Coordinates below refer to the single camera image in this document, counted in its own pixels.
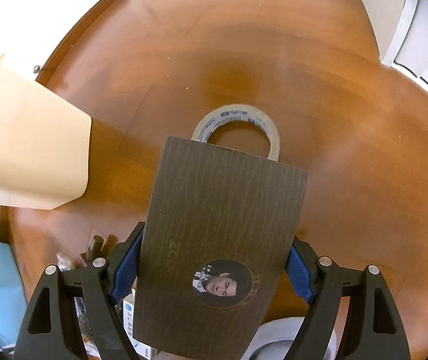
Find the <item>box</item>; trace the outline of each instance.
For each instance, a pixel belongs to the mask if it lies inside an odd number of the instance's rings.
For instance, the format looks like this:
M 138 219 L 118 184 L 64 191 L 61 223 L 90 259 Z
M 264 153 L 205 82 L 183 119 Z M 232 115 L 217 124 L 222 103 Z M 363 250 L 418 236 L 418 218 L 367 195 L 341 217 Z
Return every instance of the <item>box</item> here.
M 145 345 L 133 337 L 134 299 L 135 290 L 133 289 L 132 293 L 126 296 L 123 300 L 123 326 L 135 351 L 147 360 L 151 360 L 152 357 L 157 355 L 157 349 L 149 345 Z

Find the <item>silver screw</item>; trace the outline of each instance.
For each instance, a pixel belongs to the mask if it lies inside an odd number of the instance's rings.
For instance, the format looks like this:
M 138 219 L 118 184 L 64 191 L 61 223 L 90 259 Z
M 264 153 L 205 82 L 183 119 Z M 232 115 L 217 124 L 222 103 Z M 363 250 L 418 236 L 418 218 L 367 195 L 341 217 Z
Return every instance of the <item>silver screw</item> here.
M 369 272 L 371 272 L 373 275 L 377 275 L 380 271 L 379 268 L 375 265 L 370 265 L 368 268 Z
M 98 259 L 95 259 L 92 263 L 95 268 L 100 268 L 105 265 L 105 259 L 102 257 L 99 257 Z
M 55 265 L 49 265 L 47 268 L 45 268 L 45 273 L 48 275 L 55 273 L 55 271 L 57 271 L 57 267 Z
M 331 266 L 332 260 L 329 257 L 322 256 L 319 258 L 319 264 L 321 264 L 322 266 Z

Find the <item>zobo logo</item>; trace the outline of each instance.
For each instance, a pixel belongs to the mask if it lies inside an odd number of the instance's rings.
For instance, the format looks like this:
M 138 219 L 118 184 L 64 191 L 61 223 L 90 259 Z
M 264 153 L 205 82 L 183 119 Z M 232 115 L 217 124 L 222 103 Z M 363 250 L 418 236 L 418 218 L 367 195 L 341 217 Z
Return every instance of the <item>zobo logo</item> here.
M 181 243 L 175 243 L 173 240 L 169 243 L 169 251 L 167 252 L 167 261 L 165 266 L 169 272 L 172 272 L 174 268 L 179 265 L 179 250 L 181 248 Z

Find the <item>brown wooden surface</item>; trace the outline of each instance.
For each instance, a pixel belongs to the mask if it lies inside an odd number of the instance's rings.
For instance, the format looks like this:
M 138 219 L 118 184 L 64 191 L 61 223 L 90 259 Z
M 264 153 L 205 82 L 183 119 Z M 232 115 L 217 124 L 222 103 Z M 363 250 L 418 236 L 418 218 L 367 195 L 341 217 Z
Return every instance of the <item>brown wooden surface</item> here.
M 284 270 L 306 183 L 292 166 L 168 137 L 140 252 L 135 338 L 195 359 L 241 358 Z M 202 264 L 225 258 L 249 261 L 258 285 L 235 306 L 212 306 L 192 279 Z
M 71 28 L 71 30 L 63 37 L 61 42 L 52 51 L 45 62 L 42 69 L 35 81 L 42 85 L 46 85 L 52 77 L 52 74 L 59 67 L 59 64 L 65 58 L 70 48 L 79 40 L 85 30 L 97 20 L 97 18 L 104 12 L 115 0 L 99 0 L 91 9 L 89 9 L 85 15 Z
M 90 180 L 57 210 L 10 209 L 27 294 L 57 251 L 76 257 L 145 220 L 167 134 L 247 103 L 276 123 L 279 161 L 309 172 L 297 234 L 342 266 L 377 264 L 425 358 L 428 95 L 380 64 L 361 0 L 116 0 L 48 87 L 95 118 Z M 216 142 L 269 150 L 256 130 Z M 283 276 L 265 320 L 304 312 Z

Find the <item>portrait of man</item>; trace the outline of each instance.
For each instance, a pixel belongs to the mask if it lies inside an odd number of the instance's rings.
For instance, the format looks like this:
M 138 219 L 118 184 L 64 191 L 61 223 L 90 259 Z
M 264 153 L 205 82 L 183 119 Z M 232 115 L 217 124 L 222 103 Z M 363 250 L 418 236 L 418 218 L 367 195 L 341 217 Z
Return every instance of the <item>portrait of man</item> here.
M 243 264 L 218 259 L 201 266 L 192 280 L 196 295 L 212 306 L 229 307 L 245 298 L 252 287 L 252 277 Z

